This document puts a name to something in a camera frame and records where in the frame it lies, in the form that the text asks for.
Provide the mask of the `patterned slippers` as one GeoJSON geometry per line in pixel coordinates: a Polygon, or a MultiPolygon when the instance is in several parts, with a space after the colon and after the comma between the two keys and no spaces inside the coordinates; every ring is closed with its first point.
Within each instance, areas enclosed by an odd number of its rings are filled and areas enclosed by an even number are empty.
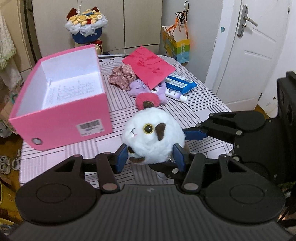
{"type": "Polygon", "coordinates": [[[14,160],[11,160],[7,156],[1,156],[0,160],[0,172],[2,174],[8,175],[11,170],[20,171],[20,157],[16,157],[14,160]]]}

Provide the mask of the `colourful paper gift bag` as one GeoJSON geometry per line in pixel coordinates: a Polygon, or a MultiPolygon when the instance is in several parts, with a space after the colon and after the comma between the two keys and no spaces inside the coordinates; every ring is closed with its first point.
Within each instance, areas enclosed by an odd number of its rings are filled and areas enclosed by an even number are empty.
{"type": "Polygon", "coordinates": [[[178,63],[190,60],[190,39],[185,25],[162,26],[163,44],[166,52],[178,63]]]}

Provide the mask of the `white door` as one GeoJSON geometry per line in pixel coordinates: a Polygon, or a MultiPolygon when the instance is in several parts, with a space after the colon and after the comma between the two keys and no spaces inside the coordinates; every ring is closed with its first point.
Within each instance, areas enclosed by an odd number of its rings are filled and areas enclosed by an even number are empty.
{"type": "Polygon", "coordinates": [[[253,110],[263,93],[280,56],[288,24],[290,1],[235,1],[230,25],[230,45],[214,85],[215,94],[232,111],[253,110]],[[241,11],[247,5],[248,17],[241,38],[237,37],[241,11]]]}

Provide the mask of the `white toothpaste tube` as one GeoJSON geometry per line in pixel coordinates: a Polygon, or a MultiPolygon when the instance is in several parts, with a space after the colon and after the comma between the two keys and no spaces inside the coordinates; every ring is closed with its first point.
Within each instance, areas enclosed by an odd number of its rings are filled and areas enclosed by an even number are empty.
{"type": "Polygon", "coordinates": [[[172,98],[174,100],[177,100],[183,103],[186,103],[188,99],[186,96],[182,95],[180,92],[171,90],[168,88],[166,88],[165,95],[169,98],[172,98]]]}

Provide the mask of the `cream green knitted cardigan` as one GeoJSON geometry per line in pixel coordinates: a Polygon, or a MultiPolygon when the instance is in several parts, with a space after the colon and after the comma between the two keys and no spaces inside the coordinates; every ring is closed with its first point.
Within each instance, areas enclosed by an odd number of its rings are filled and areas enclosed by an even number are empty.
{"type": "Polygon", "coordinates": [[[3,70],[8,65],[8,61],[16,54],[16,47],[13,43],[8,26],[6,24],[6,20],[2,12],[0,12],[0,42],[0,65],[1,70],[3,70]]]}

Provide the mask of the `pink fluffy pompom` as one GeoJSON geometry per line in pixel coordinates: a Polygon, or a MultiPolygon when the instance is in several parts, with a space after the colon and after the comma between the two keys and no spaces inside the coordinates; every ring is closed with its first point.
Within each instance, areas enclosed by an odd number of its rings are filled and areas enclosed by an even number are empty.
{"type": "Polygon", "coordinates": [[[140,93],[137,95],[135,104],[138,110],[146,108],[158,107],[160,105],[160,99],[155,93],[140,93]]]}

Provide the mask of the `snack bouquet blue wrap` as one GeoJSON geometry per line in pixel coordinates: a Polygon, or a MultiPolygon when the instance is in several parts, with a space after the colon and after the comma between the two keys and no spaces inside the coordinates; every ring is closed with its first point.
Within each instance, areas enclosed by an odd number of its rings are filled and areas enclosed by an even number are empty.
{"type": "Polygon", "coordinates": [[[95,6],[86,11],[72,8],[67,17],[65,28],[70,32],[76,46],[94,45],[97,54],[103,54],[103,41],[100,39],[103,28],[107,27],[108,20],[95,6]]]}

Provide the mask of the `red paper card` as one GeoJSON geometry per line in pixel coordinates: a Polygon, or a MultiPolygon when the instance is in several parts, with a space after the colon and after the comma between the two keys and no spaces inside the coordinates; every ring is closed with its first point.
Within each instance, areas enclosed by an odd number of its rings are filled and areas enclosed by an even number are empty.
{"type": "Polygon", "coordinates": [[[130,65],[135,75],[149,89],[155,88],[175,71],[174,66],[143,46],[126,56],[122,62],[130,65]]]}

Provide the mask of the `blue wet wipes pack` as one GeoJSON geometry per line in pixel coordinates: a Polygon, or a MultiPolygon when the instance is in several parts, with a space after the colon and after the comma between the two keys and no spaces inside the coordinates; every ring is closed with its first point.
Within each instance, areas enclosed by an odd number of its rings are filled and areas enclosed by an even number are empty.
{"type": "Polygon", "coordinates": [[[174,74],[169,75],[165,79],[165,83],[168,89],[178,91],[182,95],[190,92],[198,86],[196,82],[174,74]]]}

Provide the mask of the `purple plush toy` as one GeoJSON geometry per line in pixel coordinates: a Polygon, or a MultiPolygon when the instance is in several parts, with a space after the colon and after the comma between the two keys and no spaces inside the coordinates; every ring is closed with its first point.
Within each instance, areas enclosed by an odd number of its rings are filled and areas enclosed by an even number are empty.
{"type": "Polygon", "coordinates": [[[160,103],[165,105],[167,104],[168,100],[166,97],[166,83],[165,81],[162,81],[159,83],[156,87],[153,89],[149,89],[140,79],[136,79],[133,81],[130,85],[130,90],[128,91],[128,94],[131,97],[137,97],[140,93],[154,93],[159,97],[160,103]]]}

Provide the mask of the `floral pink scrunchie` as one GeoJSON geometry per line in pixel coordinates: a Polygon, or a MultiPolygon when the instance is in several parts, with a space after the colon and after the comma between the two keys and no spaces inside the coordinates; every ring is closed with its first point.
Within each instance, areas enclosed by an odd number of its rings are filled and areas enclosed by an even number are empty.
{"type": "Polygon", "coordinates": [[[136,75],[129,64],[121,64],[113,68],[108,81],[122,90],[130,90],[130,84],[136,80],[136,75]]]}

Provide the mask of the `pink storage box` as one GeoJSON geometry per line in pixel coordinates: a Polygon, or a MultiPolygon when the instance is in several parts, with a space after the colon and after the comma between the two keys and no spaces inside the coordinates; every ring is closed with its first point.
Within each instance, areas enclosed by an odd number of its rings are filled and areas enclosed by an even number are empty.
{"type": "Polygon", "coordinates": [[[9,121],[29,146],[40,151],[111,133],[95,47],[86,45],[40,59],[20,90],[9,121]]]}

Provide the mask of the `white plush owl toy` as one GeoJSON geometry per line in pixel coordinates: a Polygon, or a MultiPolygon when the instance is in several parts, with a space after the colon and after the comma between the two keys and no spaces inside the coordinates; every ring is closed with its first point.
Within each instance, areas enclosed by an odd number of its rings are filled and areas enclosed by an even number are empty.
{"type": "Polygon", "coordinates": [[[125,124],[122,142],[133,164],[147,165],[169,161],[173,146],[185,144],[185,134],[172,115],[160,108],[138,111],[125,124]]]}

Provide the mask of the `beige wardrobe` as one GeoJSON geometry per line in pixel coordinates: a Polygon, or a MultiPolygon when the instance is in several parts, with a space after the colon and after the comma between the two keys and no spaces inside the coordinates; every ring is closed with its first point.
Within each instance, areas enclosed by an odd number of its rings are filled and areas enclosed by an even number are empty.
{"type": "Polygon", "coordinates": [[[42,57],[87,44],[98,54],[158,53],[162,1],[19,1],[33,65],[42,57]]]}

